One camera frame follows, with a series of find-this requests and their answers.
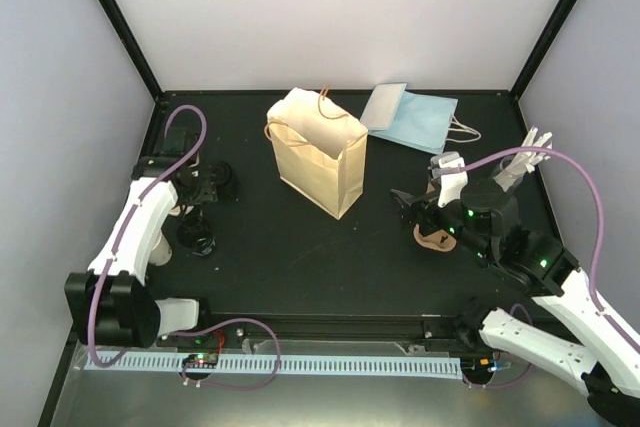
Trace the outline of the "small circuit board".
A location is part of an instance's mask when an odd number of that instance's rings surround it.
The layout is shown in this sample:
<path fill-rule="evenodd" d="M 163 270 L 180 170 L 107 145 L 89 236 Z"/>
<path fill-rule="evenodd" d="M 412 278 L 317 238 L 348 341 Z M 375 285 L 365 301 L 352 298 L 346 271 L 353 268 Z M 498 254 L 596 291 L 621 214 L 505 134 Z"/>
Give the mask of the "small circuit board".
<path fill-rule="evenodd" d="M 495 373 L 500 370 L 509 369 L 512 366 L 512 360 L 508 356 L 499 354 L 494 357 L 462 358 L 460 364 L 463 370 Z"/>
<path fill-rule="evenodd" d="M 217 353 L 193 353 L 182 360 L 182 367 L 213 369 L 216 367 L 218 359 Z"/>

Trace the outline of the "blue paper bag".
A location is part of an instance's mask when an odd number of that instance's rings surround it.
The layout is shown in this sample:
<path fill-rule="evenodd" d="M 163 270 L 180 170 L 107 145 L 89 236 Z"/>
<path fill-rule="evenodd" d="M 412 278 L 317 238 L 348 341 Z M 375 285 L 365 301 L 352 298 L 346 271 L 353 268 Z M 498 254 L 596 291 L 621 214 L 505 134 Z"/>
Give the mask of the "blue paper bag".
<path fill-rule="evenodd" d="M 482 135 L 455 117 L 458 100 L 411 92 L 386 98 L 372 94 L 360 117 L 374 137 L 430 154 L 441 154 L 447 141 L 471 143 Z"/>

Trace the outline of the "brown paper bag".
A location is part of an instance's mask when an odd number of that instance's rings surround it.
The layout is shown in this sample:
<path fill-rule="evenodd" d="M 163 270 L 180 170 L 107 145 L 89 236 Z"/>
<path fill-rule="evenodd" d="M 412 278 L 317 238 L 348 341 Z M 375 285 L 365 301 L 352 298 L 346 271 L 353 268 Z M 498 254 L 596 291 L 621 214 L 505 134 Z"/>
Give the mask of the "brown paper bag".
<path fill-rule="evenodd" d="M 368 129 L 319 92 L 294 88 L 267 112 L 280 179 L 339 220 L 363 193 Z"/>

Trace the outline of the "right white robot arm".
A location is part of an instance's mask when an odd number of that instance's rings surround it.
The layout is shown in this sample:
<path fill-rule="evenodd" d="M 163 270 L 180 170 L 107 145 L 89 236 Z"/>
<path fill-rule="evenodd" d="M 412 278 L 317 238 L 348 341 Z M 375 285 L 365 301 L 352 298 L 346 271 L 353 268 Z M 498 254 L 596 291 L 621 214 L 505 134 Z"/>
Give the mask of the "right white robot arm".
<path fill-rule="evenodd" d="M 560 378 L 615 426 L 639 423 L 638 333 L 590 291 L 578 260 L 556 238 L 522 227 L 516 198 L 491 179 L 473 181 L 440 205 L 440 189 L 421 196 L 394 190 L 401 218 L 423 235 L 454 238 L 480 266 L 532 299 L 574 336 L 563 340 L 505 310 L 480 308 L 454 326 L 457 343 L 517 355 Z"/>

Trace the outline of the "right black frame post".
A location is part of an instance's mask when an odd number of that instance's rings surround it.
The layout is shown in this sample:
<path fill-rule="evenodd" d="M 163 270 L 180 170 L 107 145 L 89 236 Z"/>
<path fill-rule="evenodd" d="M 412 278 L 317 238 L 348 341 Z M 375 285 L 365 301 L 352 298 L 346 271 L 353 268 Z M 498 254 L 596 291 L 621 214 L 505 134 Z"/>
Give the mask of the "right black frame post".
<path fill-rule="evenodd" d="M 528 55 L 510 89 L 510 95 L 514 99 L 520 100 L 523 97 L 527 87 L 534 78 L 577 2 L 578 0 L 557 1 L 551 15 L 538 36 L 533 49 Z"/>

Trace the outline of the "left small circuit board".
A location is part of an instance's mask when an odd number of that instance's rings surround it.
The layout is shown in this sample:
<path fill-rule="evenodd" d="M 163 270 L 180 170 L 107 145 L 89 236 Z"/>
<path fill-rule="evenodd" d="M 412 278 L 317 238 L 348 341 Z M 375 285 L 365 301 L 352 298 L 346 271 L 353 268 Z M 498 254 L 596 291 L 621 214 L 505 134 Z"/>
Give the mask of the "left small circuit board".
<path fill-rule="evenodd" d="M 218 359 L 217 353 L 193 353 L 182 360 L 182 367 L 213 369 L 216 367 Z"/>

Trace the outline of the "single paper cup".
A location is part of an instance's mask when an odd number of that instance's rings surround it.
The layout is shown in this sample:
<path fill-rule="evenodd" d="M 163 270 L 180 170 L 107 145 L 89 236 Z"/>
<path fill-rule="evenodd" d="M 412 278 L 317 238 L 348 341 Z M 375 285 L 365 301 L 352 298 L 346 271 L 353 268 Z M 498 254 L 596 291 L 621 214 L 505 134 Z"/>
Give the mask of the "single paper cup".
<path fill-rule="evenodd" d="M 169 212 L 170 217 L 180 217 L 184 214 L 185 207 L 182 204 L 176 204 Z"/>

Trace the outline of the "black mounting rail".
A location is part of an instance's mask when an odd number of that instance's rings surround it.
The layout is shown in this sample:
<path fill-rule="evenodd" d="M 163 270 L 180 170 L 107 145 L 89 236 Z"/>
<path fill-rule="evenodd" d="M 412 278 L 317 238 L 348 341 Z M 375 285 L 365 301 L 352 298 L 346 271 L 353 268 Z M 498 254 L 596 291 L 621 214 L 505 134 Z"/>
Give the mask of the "black mounting rail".
<path fill-rule="evenodd" d="M 305 341 L 363 341 L 425 344 L 429 349 L 453 349 L 459 345 L 455 318 L 440 315 L 311 315 L 311 314 L 208 314 L 200 318 L 190 335 L 170 334 L 170 342 L 206 344 L 221 331 L 225 345 L 235 347 L 244 339 L 277 338 Z"/>

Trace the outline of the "paper cup stack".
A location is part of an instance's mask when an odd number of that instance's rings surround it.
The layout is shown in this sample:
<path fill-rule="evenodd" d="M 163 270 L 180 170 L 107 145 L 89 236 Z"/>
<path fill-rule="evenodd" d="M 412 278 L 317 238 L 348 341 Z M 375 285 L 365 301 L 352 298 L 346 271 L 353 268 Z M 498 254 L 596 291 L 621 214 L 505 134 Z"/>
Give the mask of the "paper cup stack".
<path fill-rule="evenodd" d="M 172 248 L 162 231 L 158 232 L 156 241 L 150 251 L 148 262 L 152 266 L 166 265 L 172 257 Z"/>

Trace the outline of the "left black frame post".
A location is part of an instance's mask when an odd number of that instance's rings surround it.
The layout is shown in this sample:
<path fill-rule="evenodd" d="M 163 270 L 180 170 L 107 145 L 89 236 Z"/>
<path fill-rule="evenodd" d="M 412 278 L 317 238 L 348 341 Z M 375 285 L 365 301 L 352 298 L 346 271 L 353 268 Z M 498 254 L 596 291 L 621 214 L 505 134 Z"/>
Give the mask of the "left black frame post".
<path fill-rule="evenodd" d="M 145 87 L 154 100 L 161 98 L 163 90 L 158 83 L 150 64 L 137 42 L 117 0 L 98 0 L 111 23 L 130 60 L 136 68 Z"/>

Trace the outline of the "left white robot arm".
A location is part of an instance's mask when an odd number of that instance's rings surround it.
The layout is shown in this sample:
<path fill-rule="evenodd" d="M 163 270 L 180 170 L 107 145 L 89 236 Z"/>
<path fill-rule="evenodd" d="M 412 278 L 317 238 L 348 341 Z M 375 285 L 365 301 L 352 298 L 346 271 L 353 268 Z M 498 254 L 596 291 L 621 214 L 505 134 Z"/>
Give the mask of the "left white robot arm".
<path fill-rule="evenodd" d="M 212 253 L 215 240 L 202 207 L 218 198 L 218 181 L 232 177 L 226 163 L 203 164 L 193 151 L 195 130 L 171 127 L 160 146 L 139 159 L 123 211 L 84 273 L 68 276 L 64 293 L 73 327 L 84 345 L 151 346 L 179 331 L 193 346 L 214 335 L 213 319 L 197 299 L 156 300 L 147 270 L 167 264 L 173 251 L 162 232 L 167 218 L 178 222 L 176 238 L 190 253 Z"/>

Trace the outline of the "right small circuit board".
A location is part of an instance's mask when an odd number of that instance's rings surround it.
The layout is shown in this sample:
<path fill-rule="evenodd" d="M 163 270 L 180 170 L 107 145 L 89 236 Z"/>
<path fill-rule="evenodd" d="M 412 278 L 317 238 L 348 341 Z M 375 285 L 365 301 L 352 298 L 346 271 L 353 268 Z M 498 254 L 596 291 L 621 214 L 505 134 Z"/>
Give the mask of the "right small circuit board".
<path fill-rule="evenodd" d="M 508 356 L 499 354 L 494 357 L 462 358 L 460 364 L 463 370 L 495 373 L 500 370 L 509 369 L 512 366 L 512 360 Z"/>

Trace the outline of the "black cup lids stack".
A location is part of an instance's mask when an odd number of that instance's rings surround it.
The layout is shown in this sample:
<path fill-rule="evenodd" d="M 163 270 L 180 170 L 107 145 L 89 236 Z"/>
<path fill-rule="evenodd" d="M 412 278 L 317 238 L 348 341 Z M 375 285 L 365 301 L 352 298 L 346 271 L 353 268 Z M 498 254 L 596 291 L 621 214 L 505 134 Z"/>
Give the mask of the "black cup lids stack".
<path fill-rule="evenodd" d="M 237 181 L 231 166 L 224 161 L 211 165 L 211 180 L 219 199 L 232 199 L 237 195 Z"/>

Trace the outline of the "black frame post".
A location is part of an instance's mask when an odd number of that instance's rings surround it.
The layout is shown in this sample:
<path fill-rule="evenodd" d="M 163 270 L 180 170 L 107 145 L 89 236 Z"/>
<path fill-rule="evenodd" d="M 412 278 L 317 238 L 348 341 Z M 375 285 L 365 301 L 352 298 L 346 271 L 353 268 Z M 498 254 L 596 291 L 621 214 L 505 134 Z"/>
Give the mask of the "black frame post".
<path fill-rule="evenodd" d="M 136 68 L 145 87 L 154 100 L 161 98 L 163 90 L 158 83 L 150 64 L 137 42 L 117 0 L 98 0 L 111 23 L 130 60 Z"/>
<path fill-rule="evenodd" d="M 577 2 L 578 0 L 557 1 L 551 15 L 538 36 L 533 49 L 528 55 L 510 89 L 510 95 L 514 99 L 520 100 L 523 97 L 527 87 L 534 78 Z"/>

